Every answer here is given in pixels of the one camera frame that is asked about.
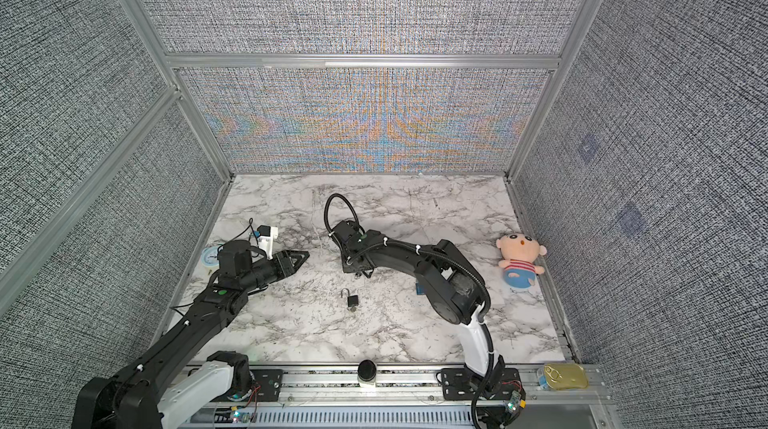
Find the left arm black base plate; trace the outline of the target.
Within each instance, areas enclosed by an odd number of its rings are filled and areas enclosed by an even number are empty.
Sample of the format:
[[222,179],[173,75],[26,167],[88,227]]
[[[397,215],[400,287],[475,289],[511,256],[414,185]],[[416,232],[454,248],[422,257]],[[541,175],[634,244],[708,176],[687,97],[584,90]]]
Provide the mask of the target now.
[[246,402],[277,402],[282,390],[284,371],[281,369],[257,369],[251,371],[251,383],[242,394],[226,396],[236,404]]

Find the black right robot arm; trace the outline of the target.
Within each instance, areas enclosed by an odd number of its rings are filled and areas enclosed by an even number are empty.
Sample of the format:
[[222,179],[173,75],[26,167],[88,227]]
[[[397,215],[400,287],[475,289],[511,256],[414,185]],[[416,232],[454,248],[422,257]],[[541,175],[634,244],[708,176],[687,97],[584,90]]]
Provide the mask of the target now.
[[370,275],[386,268],[413,277],[438,316],[458,328],[464,365],[477,376],[490,376],[496,353],[485,317],[491,296],[485,280],[447,240],[419,245],[366,231],[353,220],[328,230],[340,250],[346,273]]

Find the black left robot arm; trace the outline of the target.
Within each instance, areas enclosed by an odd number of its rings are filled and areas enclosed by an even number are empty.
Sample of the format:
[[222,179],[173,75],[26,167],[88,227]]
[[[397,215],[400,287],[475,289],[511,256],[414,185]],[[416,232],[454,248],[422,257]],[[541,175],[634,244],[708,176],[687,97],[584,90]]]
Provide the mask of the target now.
[[195,354],[228,327],[251,295],[294,275],[309,259],[301,250],[267,257],[242,239],[217,252],[219,269],[181,319],[136,361],[110,378],[95,377],[79,392],[74,428],[169,428],[185,420],[162,408],[171,382]]

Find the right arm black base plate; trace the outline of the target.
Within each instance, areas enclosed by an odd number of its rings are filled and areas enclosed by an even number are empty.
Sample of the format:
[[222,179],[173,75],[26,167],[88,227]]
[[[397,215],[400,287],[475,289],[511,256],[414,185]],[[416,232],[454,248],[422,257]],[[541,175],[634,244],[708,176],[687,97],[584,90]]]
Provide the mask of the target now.
[[[467,368],[442,368],[436,374],[443,398],[447,401],[471,401],[483,377]],[[524,392],[519,371],[512,367],[495,369],[480,396],[483,400],[509,399],[513,392]]]

